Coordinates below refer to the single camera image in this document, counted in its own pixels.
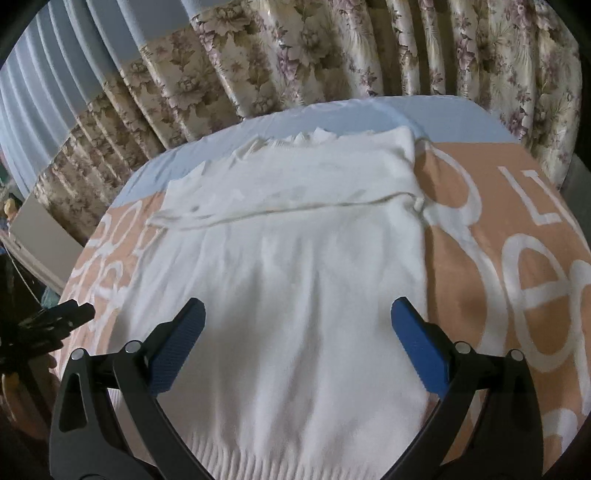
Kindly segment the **person's left hand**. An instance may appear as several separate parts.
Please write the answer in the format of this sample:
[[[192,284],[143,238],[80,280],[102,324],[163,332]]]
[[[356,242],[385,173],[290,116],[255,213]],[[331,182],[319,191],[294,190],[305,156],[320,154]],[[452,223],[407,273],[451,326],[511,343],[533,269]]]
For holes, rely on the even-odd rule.
[[[60,387],[60,380],[54,374],[57,362],[53,355],[46,354],[31,360],[29,366],[49,413],[52,413]],[[35,440],[47,441],[51,422],[42,418],[17,373],[2,376],[2,393],[6,400],[4,410],[12,425]]]

